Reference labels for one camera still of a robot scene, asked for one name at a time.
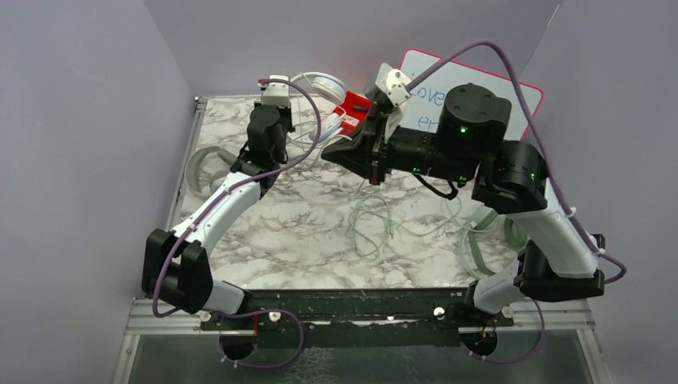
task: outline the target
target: whiteboard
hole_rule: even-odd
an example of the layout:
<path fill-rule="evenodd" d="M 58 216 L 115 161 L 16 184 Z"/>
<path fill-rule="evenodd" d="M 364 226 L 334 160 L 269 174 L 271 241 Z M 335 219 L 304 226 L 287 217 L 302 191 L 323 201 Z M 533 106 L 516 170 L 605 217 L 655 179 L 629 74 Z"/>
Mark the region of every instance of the whiteboard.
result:
<path fill-rule="evenodd" d="M 403 57 L 401 70 L 410 78 L 414 78 L 439 59 L 438 56 L 420 50 L 408 50 Z M 511 102 L 511 117 L 508 120 L 504 139 L 522 139 L 527 130 L 528 121 L 523 115 L 520 104 L 518 104 L 518 97 L 516 97 L 511 81 L 498 74 L 492 74 L 457 62 L 448 62 L 412 90 L 412 98 L 405 105 L 405 116 L 400 125 L 405 128 L 435 133 L 438 129 L 438 118 L 441 116 L 445 95 L 455 86 L 470 82 L 483 86 L 491 90 L 496 96 L 506 98 Z M 534 116 L 544 94 L 539 88 L 524 83 L 521 83 L 521 89 L 530 112 Z"/>

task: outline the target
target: red frame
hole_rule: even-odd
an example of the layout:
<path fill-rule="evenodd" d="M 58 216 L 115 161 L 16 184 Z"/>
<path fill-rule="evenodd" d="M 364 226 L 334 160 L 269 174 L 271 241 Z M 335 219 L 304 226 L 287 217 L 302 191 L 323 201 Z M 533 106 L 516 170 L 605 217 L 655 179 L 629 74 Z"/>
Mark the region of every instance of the red frame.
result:
<path fill-rule="evenodd" d="M 410 49 L 406 50 L 405 53 L 403 54 L 403 58 L 401 59 L 401 65 L 400 65 L 400 68 L 402 68 L 403 62 L 405 61 L 405 56 L 407 56 L 407 53 L 410 52 L 410 51 L 419 52 L 419 53 L 421 53 L 421 54 L 427 54 L 428 56 L 432 56 L 432 57 L 434 57 L 434 58 L 441 58 L 441 57 L 438 56 L 437 54 L 432 54 L 432 53 L 430 53 L 430 52 L 426 52 L 425 50 L 420 50 L 420 49 L 417 49 L 417 48 L 410 48 Z M 468 65 L 468 64 L 464 64 L 463 62 L 458 62 L 458 61 L 456 61 L 456 60 L 452 60 L 451 62 L 453 62 L 453 63 L 455 63 L 455 64 L 457 64 L 457 65 L 460 65 L 460 66 L 465 66 L 466 68 L 470 68 L 470 69 L 472 69 L 472 70 L 478 70 L 478 71 L 480 71 L 480 72 L 482 72 L 482 73 L 484 73 L 484 74 L 491 74 L 492 76 L 496 76 L 496 77 L 498 77 L 498 78 L 503 78 L 504 80 L 509 80 L 509 81 L 511 81 L 511 79 L 510 79 L 510 78 L 507 78 L 506 76 L 502 76 L 502 75 L 500 75 L 500 74 L 495 74 L 495 73 L 490 72 L 490 71 L 488 71 L 488 70 L 483 70 L 482 68 L 477 68 L 477 67 L 475 67 L 475 66 L 470 66 L 470 65 Z M 544 91 L 541 90 L 541 88 L 538 87 L 538 86 L 533 86 L 533 85 L 531 85 L 531 84 L 525 84 L 524 82 L 518 82 L 518 83 L 519 83 L 520 85 L 522 85 L 522 86 L 527 86 L 528 88 L 532 88 L 532 89 L 534 89 L 534 90 L 538 90 L 538 91 L 539 91 L 539 94 L 541 95 L 541 97 L 539 98 L 539 102 L 536 104 L 536 108 L 534 109 L 534 112 L 532 112 L 532 116 L 533 116 L 533 117 L 536 116 L 536 112 L 539 110 L 539 107 L 541 106 L 541 102 L 544 100 Z M 529 125 L 527 125 L 527 126 L 525 127 L 525 130 L 523 131 L 523 135 L 520 137 L 520 140 L 522 140 L 522 139 L 525 137 L 525 133 L 528 131 L 528 128 L 529 128 Z"/>

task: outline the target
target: marble surface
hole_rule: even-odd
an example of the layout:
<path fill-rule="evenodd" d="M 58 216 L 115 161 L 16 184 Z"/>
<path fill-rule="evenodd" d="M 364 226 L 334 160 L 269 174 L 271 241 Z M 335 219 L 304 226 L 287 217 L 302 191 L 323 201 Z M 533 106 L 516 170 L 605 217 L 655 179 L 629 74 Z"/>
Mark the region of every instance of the marble surface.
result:
<path fill-rule="evenodd" d="M 207 106 L 197 148 L 205 146 L 240 147 L 251 98 L 215 98 Z M 323 115 L 332 106 L 317 100 Z M 307 102 L 293 102 L 295 123 L 313 119 Z M 305 124 L 308 131 L 313 125 Z M 289 156 L 301 150 L 288 145 Z M 213 276 L 245 288 L 409 288 L 467 286 L 472 279 L 458 261 L 457 243 L 461 227 L 449 220 L 461 204 L 457 221 L 463 223 L 479 205 L 470 199 L 472 185 L 446 208 L 445 201 L 431 194 L 411 175 L 394 171 L 381 186 L 365 183 L 347 170 L 315 156 L 284 173 L 255 206 L 247 210 L 216 245 L 210 255 Z M 216 157 L 208 157 L 199 182 L 206 184 L 210 174 L 225 168 Z M 441 190 L 444 182 L 431 180 Z M 393 219 L 416 233 L 439 230 L 415 237 L 396 228 L 377 257 L 362 258 L 354 251 L 348 216 L 357 201 L 367 194 L 378 194 L 389 202 Z M 181 207 L 181 218 L 189 216 L 202 201 L 188 193 Z M 383 203 L 370 200 L 369 206 L 385 214 Z M 375 242 L 384 232 L 382 220 L 364 216 L 359 228 Z M 488 266 L 498 271 L 516 257 L 504 240 L 502 230 L 478 234 L 479 245 Z M 364 251 L 372 246 L 358 239 Z"/>

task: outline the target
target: black cable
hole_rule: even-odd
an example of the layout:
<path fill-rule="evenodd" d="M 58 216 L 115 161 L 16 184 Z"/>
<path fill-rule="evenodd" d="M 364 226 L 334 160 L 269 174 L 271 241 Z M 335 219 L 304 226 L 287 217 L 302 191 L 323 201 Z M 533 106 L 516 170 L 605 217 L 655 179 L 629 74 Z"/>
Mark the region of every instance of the black cable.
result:
<path fill-rule="evenodd" d="M 436 194 L 436 195 L 438 195 L 438 196 L 440 196 L 440 197 L 442 197 L 442 198 L 446 198 L 446 199 L 448 199 L 448 200 L 452 200 L 452 199 L 455 198 L 455 197 L 457 196 L 457 194 L 459 193 L 459 190 L 458 190 L 457 188 L 454 187 L 454 185 L 452 184 L 452 182 L 447 182 L 448 185 L 449 185 L 449 187 L 452 188 L 452 190 L 451 190 L 448 194 L 446 194 L 446 193 L 443 193 L 443 192 L 440 192 L 439 190 L 437 190 L 435 186 L 430 185 L 429 182 L 427 182 L 426 180 L 424 180 L 424 178 L 422 178 L 420 175 L 418 175 L 418 174 L 412 174 L 412 176 L 414 176 L 415 179 L 419 180 L 419 182 L 421 183 L 421 185 L 425 186 L 425 187 L 428 188 L 431 192 L 433 192 L 434 194 Z"/>

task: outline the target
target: gray wall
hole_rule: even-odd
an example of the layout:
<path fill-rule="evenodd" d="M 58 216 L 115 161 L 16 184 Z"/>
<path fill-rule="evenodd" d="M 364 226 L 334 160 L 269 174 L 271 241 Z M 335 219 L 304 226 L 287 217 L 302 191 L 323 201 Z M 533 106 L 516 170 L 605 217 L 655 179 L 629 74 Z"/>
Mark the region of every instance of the gray wall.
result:
<path fill-rule="evenodd" d="M 0 57 L 0 382 L 108 382 L 193 97 L 141 0 L 3 1 Z"/>
<path fill-rule="evenodd" d="M 568 200 L 628 266 L 592 300 L 617 383 L 678 374 L 677 18 L 672 0 L 568 0 L 522 76 L 544 89 L 537 121 Z"/>
<path fill-rule="evenodd" d="M 362 90 L 411 47 L 447 54 L 491 38 L 527 64 L 560 0 L 146 0 L 194 93 L 252 94 L 272 73 L 320 70 Z M 500 70 L 489 50 L 462 61 Z"/>

